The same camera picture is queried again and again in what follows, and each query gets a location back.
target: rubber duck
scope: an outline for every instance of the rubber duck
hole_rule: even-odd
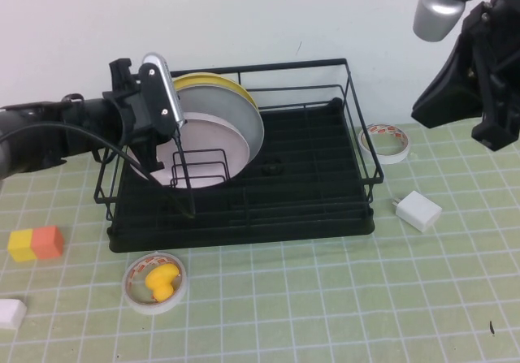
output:
[[[175,264],[163,264],[146,275],[145,285],[152,291],[152,297],[157,302],[163,302],[173,296],[175,291],[171,283],[178,275],[179,269]]]

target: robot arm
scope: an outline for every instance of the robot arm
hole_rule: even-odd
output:
[[[468,0],[419,0],[414,31],[439,41]],[[414,105],[426,127],[482,117],[472,137],[491,150],[520,131],[520,0],[482,2],[464,19],[461,34],[439,75]]]
[[[103,93],[102,99],[85,101],[72,94],[60,102],[4,107],[0,111],[0,140],[5,138],[0,141],[0,179],[58,166],[65,163],[64,158],[80,153],[92,152],[100,162],[98,150],[106,144],[96,137],[112,149],[128,145],[147,172],[162,169],[156,147],[172,138],[180,142],[184,116],[161,56],[145,57],[139,68],[140,83],[131,75],[131,65],[128,58],[110,64],[112,91]]]

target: black dish rack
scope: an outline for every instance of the black dish rack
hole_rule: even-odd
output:
[[[225,183],[187,190],[175,188],[174,180],[170,194],[123,160],[102,164],[94,200],[106,205],[112,251],[358,236],[374,230],[372,188],[384,174],[370,137],[374,161],[362,158],[356,129],[367,135],[366,125],[346,59],[171,75],[200,71],[234,78],[253,94],[265,128],[262,149]],[[323,77],[332,82],[315,83]],[[280,80],[292,86],[279,86]],[[186,217],[166,195],[187,205],[193,216]]]

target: yellow block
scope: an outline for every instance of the yellow block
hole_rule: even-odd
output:
[[[31,249],[31,239],[33,230],[12,231],[9,236],[7,251],[11,254],[14,261],[36,260],[37,257]]]

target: tape roll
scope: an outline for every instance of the tape roll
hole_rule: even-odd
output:
[[[151,298],[151,291],[144,291],[144,289],[146,289],[145,276],[154,267],[168,263],[174,264],[180,271],[179,276],[174,280],[175,292],[173,296],[163,302],[153,301]],[[137,286],[141,288],[141,297],[134,292],[134,289]],[[121,287],[124,299],[136,312],[148,315],[160,314],[171,310],[182,301],[184,294],[186,294],[186,291],[188,290],[188,276],[186,275],[184,265],[177,257],[172,256],[169,253],[156,252],[135,260],[124,273]],[[144,297],[144,294],[149,296],[148,300]]]
[[[368,131],[369,135],[376,135],[376,134],[390,134],[395,136],[402,145],[402,150],[399,153],[395,154],[379,154],[376,153],[377,159],[381,164],[395,164],[396,162],[403,161],[406,156],[408,156],[408,153],[410,152],[410,138],[408,135],[403,132],[400,128],[387,125],[384,123],[377,123],[368,125],[366,127],[366,130]],[[357,141],[359,142],[359,146],[361,148],[361,153],[364,158],[372,158],[372,153],[370,150],[366,147],[366,135],[363,130],[359,132],[357,135]]]

